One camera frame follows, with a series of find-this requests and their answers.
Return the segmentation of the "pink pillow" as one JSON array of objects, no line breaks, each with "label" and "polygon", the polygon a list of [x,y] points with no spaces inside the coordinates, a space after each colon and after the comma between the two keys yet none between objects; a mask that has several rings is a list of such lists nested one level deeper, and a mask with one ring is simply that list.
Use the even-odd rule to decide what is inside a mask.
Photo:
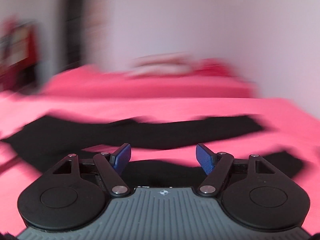
[{"label": "pink pillow", "polygon": [[187,53],[155,54],[136,58],[131,61],[132,67],[142,67],[152,64],[188,65],[192,57]]},{"label": "pink pillow", "polygon": [[126,75],[128,77],[167,77],[185,76],[190,74],[193,68],[187,64],[150,64],[133,68]]}]

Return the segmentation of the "folded red blanket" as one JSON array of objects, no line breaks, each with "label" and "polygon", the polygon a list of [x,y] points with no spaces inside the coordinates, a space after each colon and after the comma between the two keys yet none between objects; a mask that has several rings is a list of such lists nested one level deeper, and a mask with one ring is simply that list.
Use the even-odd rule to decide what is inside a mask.
[{"label": "folded red blanket", "polygon": [[200,76],[236,77],[233,67],[219,58],[201,59],[195,65],[194,73]]}]

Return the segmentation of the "red far bed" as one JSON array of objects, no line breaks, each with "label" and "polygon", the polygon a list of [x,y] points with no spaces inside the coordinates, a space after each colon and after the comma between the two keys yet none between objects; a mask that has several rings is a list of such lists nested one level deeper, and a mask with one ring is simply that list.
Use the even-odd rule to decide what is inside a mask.
[{"label": "red far bed", "polygon": [[40,90],[45,96],[76,98],[255,98],[255,85],[238,77],[147,76],[101,73],[84,65],[52,77]]}]

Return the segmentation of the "pink near bed cover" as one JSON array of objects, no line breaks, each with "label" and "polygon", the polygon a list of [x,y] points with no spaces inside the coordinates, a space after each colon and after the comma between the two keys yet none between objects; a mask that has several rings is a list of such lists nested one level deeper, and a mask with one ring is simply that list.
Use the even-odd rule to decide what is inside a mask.
[{"label": "pink near bed cover", "polygon": [[[47,96],[17,96],[1,93],[1,138],[17,132],[22,126],[45,115],[79,122],[102,123],[127,118],[148,122],[194,120],[203,116],[253,115],[271,131],[211,142],[212,151],[225,151],[236,158],[252,153],[287,149],[307,162],[307,169],[295,181],[308,193],[310,211],[303,227],[319,232],[319,120],[284,99],[147,99],[85,100]],[[39,173],[15,158],[14,152],[1,143],[1,232],[19,234],[25,227],[17,211],[17,198]],[[164,159],[197,166],[195,147],[169,151],[132,150],[132,161]]]}]

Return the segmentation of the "lower pink pillow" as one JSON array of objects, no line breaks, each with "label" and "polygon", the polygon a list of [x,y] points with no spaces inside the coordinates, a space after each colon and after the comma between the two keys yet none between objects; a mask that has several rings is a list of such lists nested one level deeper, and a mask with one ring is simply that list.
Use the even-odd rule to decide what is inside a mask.
[{"label": "lower pink pillow", "polygon": [[133,68],[126,75],[128,77],[167,77],[185,76],[190,74],[193,68],[187,64],[150,64]]}]

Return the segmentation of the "upper pink pillow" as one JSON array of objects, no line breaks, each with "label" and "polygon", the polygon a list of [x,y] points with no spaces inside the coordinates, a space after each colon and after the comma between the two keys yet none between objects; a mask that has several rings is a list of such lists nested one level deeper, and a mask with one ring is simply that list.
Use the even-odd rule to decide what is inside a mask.
[{"label": "upper pink pillow", "polygon": [[136,58],[131,61],[132,67],[142,67],[152,64],[188,65],[192,57],[187,53],[155,54]]}]

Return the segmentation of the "dark window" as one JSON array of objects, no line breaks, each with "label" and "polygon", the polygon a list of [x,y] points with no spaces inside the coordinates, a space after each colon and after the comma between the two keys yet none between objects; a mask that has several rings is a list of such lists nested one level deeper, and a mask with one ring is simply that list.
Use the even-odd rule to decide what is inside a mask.
[{"label": "dark window", "polygon": [[62,45],[65,70],[78,68],[83,60],[83,18],[84,0],[63,0]]}]

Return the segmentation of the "black pants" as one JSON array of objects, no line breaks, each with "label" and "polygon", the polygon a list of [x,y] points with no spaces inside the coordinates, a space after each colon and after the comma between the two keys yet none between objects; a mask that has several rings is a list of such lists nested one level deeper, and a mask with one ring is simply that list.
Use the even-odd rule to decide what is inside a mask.
[{"label": "black pants", "polygon": [[140,122],[129,118],[104,124],[86,124],[44,115],[1,141],[40,172],[47,171],[67,153],[98,145],[172,150],[267,132],[248,115],[205,117],[169,123]]}]

